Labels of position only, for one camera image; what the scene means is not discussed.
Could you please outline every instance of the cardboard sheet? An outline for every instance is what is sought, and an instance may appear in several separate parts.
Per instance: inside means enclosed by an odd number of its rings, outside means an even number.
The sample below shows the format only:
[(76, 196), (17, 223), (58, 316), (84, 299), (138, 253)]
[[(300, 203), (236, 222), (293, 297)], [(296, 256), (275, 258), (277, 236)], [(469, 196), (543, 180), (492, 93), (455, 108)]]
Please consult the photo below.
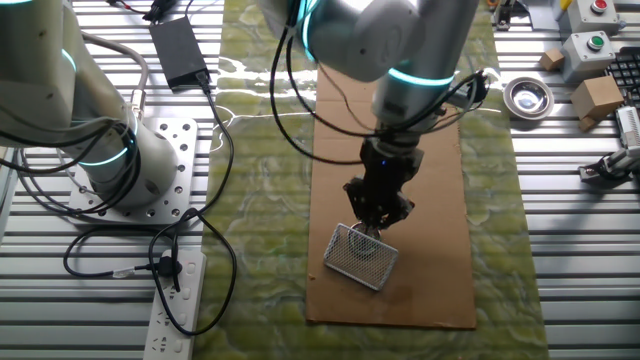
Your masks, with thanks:
[[(318, 72), (317, 112), (351, 130), (364, 131), (351, 118), (341, 95)], [(374, 85), (330, 72), (349, 98), (356, 115), (373, 127), (370, 111)], [(317, 123), (314, 153), (356, 159), (362, 139), (343, 136)], [(383, 232), (398, 249), (398, 261), (380, 292), (324, 266), (323, 255), (338, 223), (351, 226), (355, 216), (342, 186), (362, 166), (313, 164), (309, 228), (306, 318), (310, 322), (473, 329), (476, 310), (471, 245), (460, 158), (458, 127), (427, 135), (415, 178), (403, 192), (416, 203), (409, 217)]]

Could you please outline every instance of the green marble mat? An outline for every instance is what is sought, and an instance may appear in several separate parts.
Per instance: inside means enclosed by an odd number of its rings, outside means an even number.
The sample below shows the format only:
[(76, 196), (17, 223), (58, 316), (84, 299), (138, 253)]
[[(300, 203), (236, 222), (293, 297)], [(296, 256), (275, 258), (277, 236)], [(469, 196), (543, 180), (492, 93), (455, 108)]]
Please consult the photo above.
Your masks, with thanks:
[[(305, 324), (311, 163), (282, 139), (269, 116), (268, 71), (277, 41), (254, 1), (225, 2), (217, 104), (235, 140), (236, 162), (227, 191), (207, 215), (238, 254), (238, 282), (222, 322), (197, 338), (194, 359), (547, 359), (509, 120), (496, 91), (460, 130), (477, 330)], [(463, 74), (469, 61), (497, 68), (490, 14), (482, 3), (460, 63)], [(313, 65), (300, 54), (294, 60), (300, 88), (313, 98)], [(278, 79), (285, 126), (311, 148), (313, 121), (301, 114), (285, 73)], [(219, 131), (213, 139), (209, 195), (227, 156)], [(203, 251), (208, 264), (201, 324), (217, 313), (230, 276), (227, 254), (210, 234)]]

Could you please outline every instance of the metal bowl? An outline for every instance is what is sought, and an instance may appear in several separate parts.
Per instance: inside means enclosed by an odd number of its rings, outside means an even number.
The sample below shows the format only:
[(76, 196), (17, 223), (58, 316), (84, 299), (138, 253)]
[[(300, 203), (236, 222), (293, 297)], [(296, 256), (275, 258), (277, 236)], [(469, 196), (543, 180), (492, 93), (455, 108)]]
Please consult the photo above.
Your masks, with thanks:
[(503, 96), (509, 111), (524, 120), (542, 120), (553, 110), (553, 93), (538, 79), (513, 79), (504, 89)]

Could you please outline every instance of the power adapter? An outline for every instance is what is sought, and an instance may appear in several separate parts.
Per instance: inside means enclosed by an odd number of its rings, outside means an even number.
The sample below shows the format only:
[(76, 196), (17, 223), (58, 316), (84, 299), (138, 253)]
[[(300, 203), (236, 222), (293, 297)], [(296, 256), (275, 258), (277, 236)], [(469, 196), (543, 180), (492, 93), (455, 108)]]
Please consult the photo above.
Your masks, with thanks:
[(200, 87), (196, 78), (200, 72), (207, 75), (207, 82), (211, 80), (189, 19), (183, 17), (154, 25), (149, 31), (172, 91)]

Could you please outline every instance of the slotted metal surface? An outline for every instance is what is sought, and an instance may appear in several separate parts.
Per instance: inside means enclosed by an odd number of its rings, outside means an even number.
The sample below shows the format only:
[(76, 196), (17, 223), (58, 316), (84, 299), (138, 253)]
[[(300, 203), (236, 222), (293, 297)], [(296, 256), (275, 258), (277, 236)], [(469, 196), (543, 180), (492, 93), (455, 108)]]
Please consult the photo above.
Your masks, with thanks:
[[(173, 17), (181, 16), (186, 0)], [(205, 60), (217, 68), (223, 4), (197, 0), (191, 22)], [(130, 1), (145, 9), (151, 1)], [(202, 205), (207, 189), (211, 110), (200, 91), (173, 95), (166, 88), (146, 27), (139, 16), (104, 1), (74, 1), (85, 31), (125, 43), (142, 53), (152, 70), (146, 114), (194, 118), (199, 124), (196, 176), (191, 199)], [(620, 48), (640, 46), (640, 14), (622, 13), (629, 26), (614, 40)], [(627, 183), (595, 191), (580, 183), (577, 167), (619, 148), (613, 120), (582, 134), (569, 102), (571, 88), (557, 73), (536, 63), (560, 46), (558, 34), (532, 32), (529, 19), (515, 17), (512, 30), (496, 34), (506, 81), (520, 76), (543, 79), (556, 97), (548, 120), (537, 127), (513, 121), (513, 144), (531, 232), (538, 285), (551, 355), (556, 359), (640, 358), (640, 190)], [(109, 79), (128, 98), (138, 81), (129, 58), (90, 45)], [(34, 165), (52, 166), (55, 154), (30, 150)], [(72, 185), (60, 176), (40, 183), (61, 201)], [(45, 212), (18, 185), (0, 246), (0, 359), (141, 359), (153, 285), (149, 278), (77, 280), (60, 260), (76, 227)], [(199, 247), (201, 228), (183, 238)], [(99, 237), (84, 247), (72, 266), (85, 271), (144, 263), (144, 239)], [(160, 254), (164, 248), (158, 246)]]

